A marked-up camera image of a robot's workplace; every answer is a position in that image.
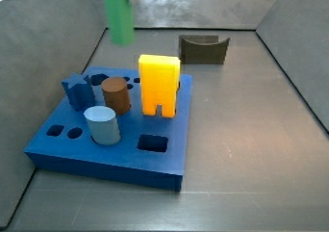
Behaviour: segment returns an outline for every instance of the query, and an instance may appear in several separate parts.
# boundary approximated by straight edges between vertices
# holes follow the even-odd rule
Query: round hole
[[[108,76],[106,74],[95,74],[91,76],[91,85],[92,86],[99,86],[102,82],[108,79]]]
[[[72,128],[72,129],[69,129],[69,131],[67,133],[67,137],[69,139],[76,139],[81,134],[83,134],[81,128]]]
[[[51,128],[47,131],[48,136],[57,137],[64,129],[63,125],[52,125]]]

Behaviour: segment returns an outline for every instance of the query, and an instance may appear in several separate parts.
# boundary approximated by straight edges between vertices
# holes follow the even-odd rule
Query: metal wall
[[[89,0],[0,2],[0,227],[33,172],[21,150],[81,72],[104,31]]]
[[[275,0],[139,0],[135,26],[254,30]]]
[[[257,34],[329,131],[329,0],[278,0]]]

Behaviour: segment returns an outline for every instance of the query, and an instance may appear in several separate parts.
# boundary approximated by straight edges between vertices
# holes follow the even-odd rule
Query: blue block
[[[76,73],[61,81],[63,88],[71,105],[76,111],[87,109],[95,105],[95,95],[92,92],[88,75],[79,75]]]
[[[37,168],[179,191],[191,76],[180,76],[176,116],[166,118],[159,113],[156,116],[144,116],[142,113],[138,70],[89,67],[84,74],[91,81],[104,75],[127,80],[131,110],[116,117],[120,141],[110,146],[94,142],[83,111],[76,111],[64,97],[24,148],[27,156]],[[104,105],[100,86],[92,86],[92,89],[96,105]]]

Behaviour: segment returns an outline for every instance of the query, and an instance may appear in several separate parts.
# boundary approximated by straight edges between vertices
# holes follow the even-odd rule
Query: gray metal floor
[[[254,32],[136,31],[124,48],[104,35],[91,64],[176,55],[179,34],[231,38],[225,66],[183,68],[180,193],[39,170],[9,230],[329,230],[329,138]]]

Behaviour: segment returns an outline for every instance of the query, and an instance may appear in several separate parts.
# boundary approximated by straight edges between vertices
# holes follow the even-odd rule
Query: cylinder
[[[111,77],[102,82],[106,105],[120,116],[130,110],[127,82],[122,77]]]
[[[83,113],[95,142],[111,145],[120,140],[115,111],[106,106],[89,107]]]

